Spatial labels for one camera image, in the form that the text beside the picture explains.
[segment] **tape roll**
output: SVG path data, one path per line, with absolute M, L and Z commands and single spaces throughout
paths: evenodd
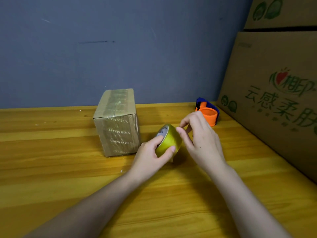
M 160 128 L 156 136 L 159 135 L 162 135 L 164 139 L 155 150 L 157 157 L 160 157 L 162 154 L 164 154 L 169 147 L 175 146 L 176 150 L 173 154 L 174 157 L 183 142 L 182 138 L 176 131 L 176 128 L 174 128 L 174 126 L 171 124 L 165 124 L 162 128 Z

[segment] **wooden table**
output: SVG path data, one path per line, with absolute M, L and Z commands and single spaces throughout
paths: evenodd
M 0 110 L 0 234 L 20 237 L 126 172 L 105 158 L 96 107 Z M 137 105 L 141 138 L 177 125 L 193 103 Z M 317 185 L 221 112 L 214 127 L 228 163 L 294 237 L 317 237 Z M 239 237 L 213 183 L 182 147 L 124 202 L 101 237 Z

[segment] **right hand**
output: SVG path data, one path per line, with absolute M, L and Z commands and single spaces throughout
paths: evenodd
M 187 115 L 176 128 L 189 154 L 196 163 L 209 175 L 214 171 L 227 167 L 220 140 L 210 127 L 202 112 L 197 111 Z M 193 130 L 193 141 L 188 133 Z

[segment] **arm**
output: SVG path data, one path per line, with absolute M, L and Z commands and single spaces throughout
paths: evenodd
M 162 140 L 163 136 L 157 136 L 143 143 L 126 174 L 41 225 L 25 238 L 98 237 L 125 198 L 172 157 L 175 146 L 168 148 L 161 157 L 156 156 L 155 148 Z
M 185 131 L 183 127 L 190 124 Z M 220 140 L 200 111 L 186 116 L 176 128 L 196 163 L 210 176 L 222 194 L 243 238 L 290 238 L 289 233 L 227 165 Z M 193 130 L 193 141 L 188 132 Z

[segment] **small cardboard box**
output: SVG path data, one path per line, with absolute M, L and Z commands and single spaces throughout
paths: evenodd
M 217 104 L 317 182 L 317 32 L 238 33 Z
M 137 152 L 140 129 L 133 89 L 105 91 L 93 120 L 106 157 Z
M 253 0 L 244 29 L 317 26 L 317 0 Z

